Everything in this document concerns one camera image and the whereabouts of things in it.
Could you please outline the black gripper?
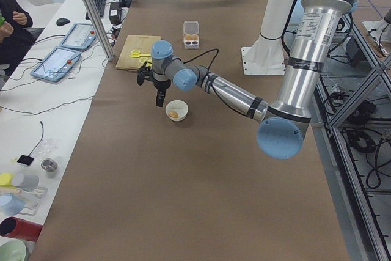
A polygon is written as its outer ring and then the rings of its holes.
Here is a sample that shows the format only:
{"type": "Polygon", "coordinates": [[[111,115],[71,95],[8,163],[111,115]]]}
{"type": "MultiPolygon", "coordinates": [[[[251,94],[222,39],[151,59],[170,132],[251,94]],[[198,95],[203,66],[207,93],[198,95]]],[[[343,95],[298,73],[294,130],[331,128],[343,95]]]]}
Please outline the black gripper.
{"type": "Polygon", "coordinates": [[[163,107],[164,99],[166,97],[166,91],[171,85],[171,80],[169,80],[169,79],[166,81],[154,80],[153,85],[157,90],[156,105],[158,107],[163,107]]]}

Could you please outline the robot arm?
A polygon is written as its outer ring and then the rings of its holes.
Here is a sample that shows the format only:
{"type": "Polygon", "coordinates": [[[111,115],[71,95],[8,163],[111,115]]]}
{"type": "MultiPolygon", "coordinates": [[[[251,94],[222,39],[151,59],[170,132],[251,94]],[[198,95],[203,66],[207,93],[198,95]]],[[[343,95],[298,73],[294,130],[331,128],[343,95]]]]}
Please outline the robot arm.
{"type": "MultiPolygon", "coordinates": [[[[283,21],[288,18],[294,0],[268,0],[260,39],[269,39],[270,33],[282,36],[283,21]]],[[[201,87],[215,94],[233,111],[256,120],[259,147],[277,159],[295,156],[302,148],[311,121],[308,109],[316,84],[323,71],[333,36],[342,15],[353,11],[357,0],[301,0],[304,9],[288,60],[281,65],[268,59],[278,46],[255,42],[244,59],[259,72],[280,70],[284,73],[277,98],[265,102],[248,91],[232,84],[201,66],[187,66],[174,55],[172,45],[160,40],[152,45],[152,77],[154,85],[174,84],[182,91],[201,87]]]]}

